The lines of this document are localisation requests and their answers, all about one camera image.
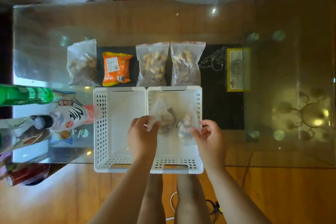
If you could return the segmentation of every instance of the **glass table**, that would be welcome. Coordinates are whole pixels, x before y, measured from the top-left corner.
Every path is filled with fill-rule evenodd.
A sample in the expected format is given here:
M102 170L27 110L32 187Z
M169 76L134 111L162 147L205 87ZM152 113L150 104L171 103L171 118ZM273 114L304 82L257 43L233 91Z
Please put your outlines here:
M97 50L204 41L209 53L200 61L203 118L216 120L223 129L228 140L226 164L331 168L335 166L334 14L333 0L15 6L13 83L68 90L66 47L85 39L95 38ZM211 46L217 50L210 52ZM231 60L230 51L238 51L239 58ZM231 75L240 80L239 90L228 91ZM170 76L167 62L167 82ZM75 90L82 102L92 103L92 87ZM15 106L13 115L47 108L32 106L27 113ZM85 126L78 130L89 131L88 136L71 146L44 141L16 150L14 160L93 163L93 125Z

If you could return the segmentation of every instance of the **plastic bag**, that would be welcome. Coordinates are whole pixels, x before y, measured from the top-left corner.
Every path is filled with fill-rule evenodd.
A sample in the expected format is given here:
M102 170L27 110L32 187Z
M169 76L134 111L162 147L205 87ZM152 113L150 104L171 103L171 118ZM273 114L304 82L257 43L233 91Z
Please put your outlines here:
M201 86L201 72L197 63L204 48L204 42L170 42L173 61L171 86Z
M96 39L68 46L66 68L71 81L69 86L99 86L97 79Z
M147 130L151 131L153 124L157 121L160 121L159 134L167 134L170 132L176 122L173 109L167 109L161 95L155 97L154 104L149 111Z
M103 86L130 82L129 61L132 57L130 54L103 52L105 71Z
M142 87L167 86L165 68L169 42L141 44L135 49L140 66L136 85Z
M200 120L195 112L193 104L190 105L188 111L185 113L183 118L176 125L178 137L180 141L184 144L195 144L193 139L193 134L191 133L192 128L196 128L201 131Z

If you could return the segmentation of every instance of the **leg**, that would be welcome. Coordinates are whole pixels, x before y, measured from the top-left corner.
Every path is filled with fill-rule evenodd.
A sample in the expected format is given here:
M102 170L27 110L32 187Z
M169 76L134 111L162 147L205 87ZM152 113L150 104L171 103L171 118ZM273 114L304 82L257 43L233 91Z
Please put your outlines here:
M178 175L175 223L211 224L202 186L196 175Z
M162 204L162 174L150 174L143 196L138 224L166 223L165 210Z

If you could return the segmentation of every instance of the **plastic bottle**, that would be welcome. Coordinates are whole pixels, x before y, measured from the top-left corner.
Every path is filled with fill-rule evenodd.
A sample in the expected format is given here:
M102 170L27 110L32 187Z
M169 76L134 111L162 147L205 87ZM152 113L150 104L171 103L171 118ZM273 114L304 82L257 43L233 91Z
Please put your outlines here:
M0 120L0 154L49 138L49 129L37 129L34 126L35 117Z
M34 120L38 129L50 128L56 132L71 130L93 122L93 105L59 106L48 115L40 115Z
M0 106L43 105L53 98L53 90L49 88L0 84Z

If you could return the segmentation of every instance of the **white bottle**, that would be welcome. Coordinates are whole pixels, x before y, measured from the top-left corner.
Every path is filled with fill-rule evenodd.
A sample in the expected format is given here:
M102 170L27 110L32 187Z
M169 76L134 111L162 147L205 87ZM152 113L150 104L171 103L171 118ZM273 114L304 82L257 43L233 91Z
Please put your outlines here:
M34 120L38 129L50 128L56 132L71 130L83 124L93 122L93 106L59 106L48 115L40 115Z

